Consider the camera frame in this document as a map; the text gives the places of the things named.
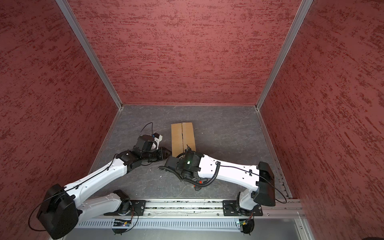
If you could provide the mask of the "brown cardboard express box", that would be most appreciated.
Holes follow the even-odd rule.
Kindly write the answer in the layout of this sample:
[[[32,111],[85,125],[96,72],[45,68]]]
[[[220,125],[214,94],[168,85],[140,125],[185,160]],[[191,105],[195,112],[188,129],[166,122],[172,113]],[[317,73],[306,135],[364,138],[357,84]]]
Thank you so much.
[[[171,125],[172,156],[177,157],[189,147],[196,151],[193,123],[178,123]]]

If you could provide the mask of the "red black utility knife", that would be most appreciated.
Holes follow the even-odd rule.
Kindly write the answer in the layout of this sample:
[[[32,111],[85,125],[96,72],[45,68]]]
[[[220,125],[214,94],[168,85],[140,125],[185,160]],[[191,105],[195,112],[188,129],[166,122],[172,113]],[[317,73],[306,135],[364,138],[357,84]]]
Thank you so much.
[[[195,188],[195,191],[200,191],[202,189],[202,187],[197,186],[197,185],[194,185],[194,188]]]

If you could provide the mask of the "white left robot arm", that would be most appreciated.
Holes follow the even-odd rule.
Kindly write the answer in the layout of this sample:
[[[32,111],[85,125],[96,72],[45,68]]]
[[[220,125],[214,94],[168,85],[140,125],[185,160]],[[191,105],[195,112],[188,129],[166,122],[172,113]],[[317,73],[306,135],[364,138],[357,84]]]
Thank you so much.
[[[114,155],[105,166],[73,183],[50,187],[37,212],[37,219],[53,240],[70,233],[79,223],[104,214],[132,218],[135,214],[131,198],[121,190],[104,197],[91,196],[110,182],[148,164],[163,161],[172,155],[160,147],[163,137],[157,133],[139,136],[132,150]]]

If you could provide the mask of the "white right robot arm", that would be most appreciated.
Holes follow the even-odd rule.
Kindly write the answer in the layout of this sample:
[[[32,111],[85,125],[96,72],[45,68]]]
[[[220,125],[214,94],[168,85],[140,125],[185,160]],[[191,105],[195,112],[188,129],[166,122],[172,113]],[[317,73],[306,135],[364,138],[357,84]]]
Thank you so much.
[[[185,184],[191,184],[196,191],[220,180],[245,188],[238,194],[237,209],[251,211],[255,206],[274,207],[275,176],[269,164],[239,165],[215,159],[190,148],[177,157],[169,157],[160,170],[174,174]]]

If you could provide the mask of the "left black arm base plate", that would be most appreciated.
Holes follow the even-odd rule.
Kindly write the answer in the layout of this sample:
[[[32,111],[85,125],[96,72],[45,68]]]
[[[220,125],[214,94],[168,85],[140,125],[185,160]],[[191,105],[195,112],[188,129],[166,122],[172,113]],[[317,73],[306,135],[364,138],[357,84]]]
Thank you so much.
[[[118,209],[111,213],[105,213],[104,216],[132,216],[137,214],[142,216],[146,207],[147,201],[145,200],[123,200]]]

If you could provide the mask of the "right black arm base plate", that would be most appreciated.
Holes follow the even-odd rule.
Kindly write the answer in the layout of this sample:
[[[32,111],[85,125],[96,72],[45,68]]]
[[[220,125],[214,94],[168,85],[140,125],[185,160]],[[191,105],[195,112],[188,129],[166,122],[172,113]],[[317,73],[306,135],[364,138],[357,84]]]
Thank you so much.
[[[224,200],[223,202],[224,216],[239,216],[239,217],[261,217],[263,216],[263,210],[261,205],[256,204],[252,210],[244,210],[238,207],[237,201]]]

